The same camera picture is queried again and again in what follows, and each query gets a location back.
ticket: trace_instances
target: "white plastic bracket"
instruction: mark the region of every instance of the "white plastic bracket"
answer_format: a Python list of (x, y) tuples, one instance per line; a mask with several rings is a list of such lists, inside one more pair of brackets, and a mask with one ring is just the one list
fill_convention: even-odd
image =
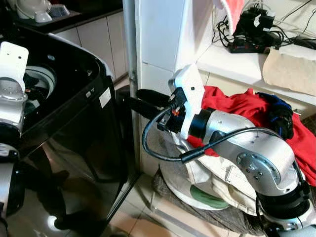
[(23, 76), (28, 61), (29, 51), (21, 46), (9, 42), (2, 42), (0, 46), (0, 78), (7, 77), (16, 80), (23, 92), (25, 84)]
[(184, 104), (186, 116), (180, 132), (180, 136), (187, 139), (194, 115), (198, 115), (201, 111), (202, 99), (205, 92), (196, 64), (187, 65), (177, 73), (174, 85), (175, 87), (181, 87), (187, 98)]

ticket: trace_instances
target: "white label sticker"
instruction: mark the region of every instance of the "white label sticker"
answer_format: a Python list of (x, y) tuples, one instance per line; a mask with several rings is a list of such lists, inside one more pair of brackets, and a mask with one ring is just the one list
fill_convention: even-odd
[(110, 92), (110, 88), (108, 88), (106, 89), (106, 91), (103, 92), (103, 94), (99, 98), (101, 108), (103, 108), (110, 99), (111, 99), (111, 92)]
[(257, 26), (260, 25), (260, 21), (259, 21), (260, 16), (261, 16), (261, 14), (257, 15), (257, 16), (255, 17), (255, 20), (253, 21), (253, 25), (254, 25), (255, 27), (257, 27)]

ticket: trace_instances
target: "red shirt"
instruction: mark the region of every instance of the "red shirt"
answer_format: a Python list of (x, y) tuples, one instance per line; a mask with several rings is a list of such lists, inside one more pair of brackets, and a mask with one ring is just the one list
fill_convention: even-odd
[[(235, 94), (226, 96), (219, 88), (205, 86), (205, 93), (202, 101), (202, 109), (213, 108), (231, 114), (237, 114), (246, 117), (257, 127), (269, 127), (267, 117), (267, 108), (269, 103), (259, 95), (253, 94), (252, 88), (244, 94)], [(292, 148), (296, 160), (306, 176), (306, 181), (316, 186), (316, 138), (301, 123), (300, 117), (293, 114), (293, 132), (292, 139), (286, 142)], [(201, 139), (189, 136), (188, 141), (194, 147), (202, 146)], [(205, 152), (209, 156), (217, 154), (209, 149)]]

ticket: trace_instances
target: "gray cloth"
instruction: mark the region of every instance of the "gray cloth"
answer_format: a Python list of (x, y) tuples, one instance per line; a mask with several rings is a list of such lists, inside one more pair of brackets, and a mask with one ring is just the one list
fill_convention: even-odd
[(160, 170), (154, 176), (152, 182), (153, 189), (163, 198), (169, 202), (177, 205), (186, 212), (207, 221), (220, 228), (230, 230), (236, 233), (251, 234), (254, 236), (262, 236), (259, 221), (257, 217), (247, 215), (243, 211), (229, 207), (221, 211), (207, 211), (187, 205), (182, 202), (173, 192), (168, 188), (163, 180)]

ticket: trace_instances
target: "blue glove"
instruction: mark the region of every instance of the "blue glove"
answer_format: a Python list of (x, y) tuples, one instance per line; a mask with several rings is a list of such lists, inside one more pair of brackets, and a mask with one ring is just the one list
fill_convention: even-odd
[(270, 104), (268, 107), (268, 118), (271, 123), (271, 129), (279, 134), (284, 140), (291, 139), (294, 135), (292, 107), (276, 95), (262, 92), (258, 92), (257, 94), (264, 97)]

